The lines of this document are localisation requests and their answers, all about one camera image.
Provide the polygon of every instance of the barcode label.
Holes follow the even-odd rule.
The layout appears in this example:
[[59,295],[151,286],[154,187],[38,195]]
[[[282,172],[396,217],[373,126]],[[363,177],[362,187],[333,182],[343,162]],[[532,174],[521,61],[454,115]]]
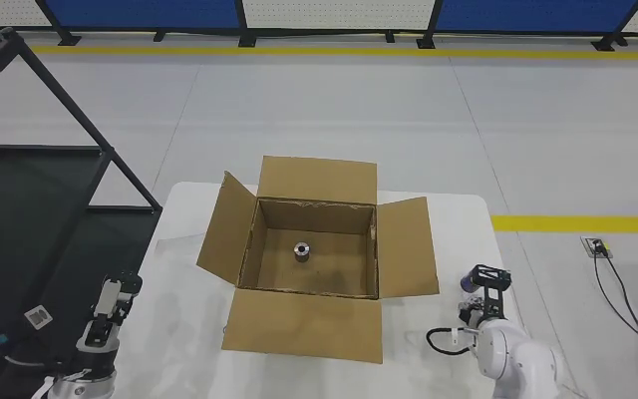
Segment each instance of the barcode label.
[[42,305],[34,307],[33,309],[26,312],[24,315],[25,317],[27,317],[27,320],[29,320],[31,325],[33,325],[33,328],[37,330],[49,324],[51,320],[53,320],[51,314]]

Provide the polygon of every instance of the gray floor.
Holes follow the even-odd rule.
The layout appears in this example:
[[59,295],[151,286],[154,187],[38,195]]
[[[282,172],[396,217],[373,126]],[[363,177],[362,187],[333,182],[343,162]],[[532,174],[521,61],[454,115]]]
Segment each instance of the gray floor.
[[[344,45],[323,40],[324,47]],[[167,42],[162,45],[204,43]],[[150,44],[148,35],[117,43]],[[217,45],[234,43],[217,39]],[[588,48],[582,41],[532,48],[565,45]],[[485,44],[444,39],[440,48],[446,46]],[[499,48],[510,47],[503,41]],[[261,157],[284,155],[376,162],[381,190],[477,194],[492,214],[638,214],[638,62],[42,59],[160,201],[175,183],[219,183],[224,170],[256,184]],[[91,143],[21,62],[0,74],[0,93],[0,143]],[[109,171],[94,202],[144,203],[118,171]],[[604,237],[638,303],[636,236]],[[565,397],[636,397],[638,339],[604,302],[579,235],[499,233],[497,239],[526,328],[567,359]],[[602,268],[620,303],[617,284]]]

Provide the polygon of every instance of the table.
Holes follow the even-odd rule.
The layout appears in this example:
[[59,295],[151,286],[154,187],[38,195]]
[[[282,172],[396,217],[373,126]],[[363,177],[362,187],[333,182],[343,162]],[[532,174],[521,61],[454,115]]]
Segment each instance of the table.
[[[120,332],[114,398],[491,397],[493,382],[471,354],[444,356],[425,340],[431,328],[462,325],[464,274],[477,263],[502,267],[483,199],[379,192],[379,203],[428,198],[441,294],[382,301],[378,365],[221,350],[234,287],[195,265],[219,186],[179,183],[168,196],[140,271],[142,292]],[[504,311],[519,323],[511,290]]]

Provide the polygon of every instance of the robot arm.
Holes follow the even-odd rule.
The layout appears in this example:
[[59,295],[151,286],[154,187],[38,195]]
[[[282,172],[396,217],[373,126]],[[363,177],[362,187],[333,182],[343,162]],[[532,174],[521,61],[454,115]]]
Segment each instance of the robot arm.
[[[482,375],[495,381],[493,399],[553,399],[562,381],[562,362],[549,346],[534,341],[505,319],[502,293],[511,285],[507,271],[477,265],[461,280],[467,293],[483,288],[483,296],[473,295],[459,306],[459,318],[469,327],[472,345],[468,348],[478,361]],[[468,351],[440,353],[460,355]]]
[[113,395],[118,333],[141,288],[142,279],[134,274],[105,280],[91,320],[76,344],[76,354],[55,379],[49,399],[108,399]]
[[495,381],[493,399],[550,399],[558,396],[560,358],[505,319],[484,322],[473,350],[480,373]]

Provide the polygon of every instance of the metal nut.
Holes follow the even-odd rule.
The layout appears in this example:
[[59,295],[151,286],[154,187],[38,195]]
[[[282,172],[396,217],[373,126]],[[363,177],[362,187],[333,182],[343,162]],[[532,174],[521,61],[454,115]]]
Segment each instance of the metal nut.
[[295,259],[303,263],[310,258],[310,245],[305,242],[298,242],[294,248]]

